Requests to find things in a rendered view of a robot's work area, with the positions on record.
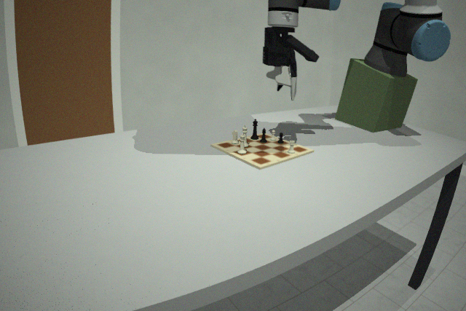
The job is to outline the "brown and cream chessboard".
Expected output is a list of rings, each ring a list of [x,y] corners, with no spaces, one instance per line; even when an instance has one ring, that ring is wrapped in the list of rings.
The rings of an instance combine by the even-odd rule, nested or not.
[[[313,149],[309,149],[295,143],[293,145],[293,150],[295,153],[290,154],[288,153],[288,150],[290,149],[290,141],[283,139],[284,143],[278,143],[280,139],[278,137],[275,137],[276,141],[271,141],[270,138],[272,135],[265,133],[267,142],[262,143],[260,142],[262,135],[263,133],[257,134],[258,140],[251,139],[251,135],[246,136],[247,143],[249,145],[248,147],[245,147],[247,152],[246,154],[237,153],[237,151],[240,149],[241,138],[237,139],[239,142],[237,144],[233,144],[233,140],[229,140],[213,143],[210,146],[255,168],[258,168],[259,170],[314,152]]]

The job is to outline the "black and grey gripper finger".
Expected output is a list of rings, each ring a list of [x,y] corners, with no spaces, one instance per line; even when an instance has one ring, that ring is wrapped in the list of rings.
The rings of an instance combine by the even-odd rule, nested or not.
[[[266,73],[266,77],[270,78],[270,79],[275,79],[275,77],[277,75],[280,75],[282,73],[282,67],[277,67],[275,66],[275,69],[273,71],[270,71],[270,72],[267,72]],[[283,86],[283,84],[278,84],[277,83],[277,91],[279,91],[281,89],[281,87]]]
[[[291,88],[291,100],[293,101],[296,95],[296,77],[297,67],[295,54],[291,53],[288,66],[282,67],[282,73],[275,77],[275,81],[279,84],[289,86]]]

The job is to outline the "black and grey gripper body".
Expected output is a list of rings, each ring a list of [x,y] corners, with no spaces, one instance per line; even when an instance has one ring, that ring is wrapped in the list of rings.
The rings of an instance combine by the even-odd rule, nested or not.
[[[285,41],[288,38],[288,32],[295,32],[295,28],[265,28],[263,47],[263,63],[265,65],[267,65],[268,61],[268,66],[288,66],[291,53],[295,54],[294,47]],[[282,36],[280,36],[280,34],[282,34]],[[280,49],[278,47],[286,49]]]

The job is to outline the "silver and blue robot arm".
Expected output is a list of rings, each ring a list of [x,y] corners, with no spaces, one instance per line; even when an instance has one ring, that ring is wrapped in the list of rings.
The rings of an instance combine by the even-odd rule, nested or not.
[[[269,0],[268,25],[298,27],[299,7],[337,10],[341,0]],[[405,4],[385,2],[380,11],[374,43],[364,63],[393,76],[407,74],[407,54],[434,61],[447,51],[449,27],[442,21],[437,0],[405,0]],[[319,55],[292,35],[285,40],[306,60],[317,62]],[[369,55],[369,56],[368,56]]]

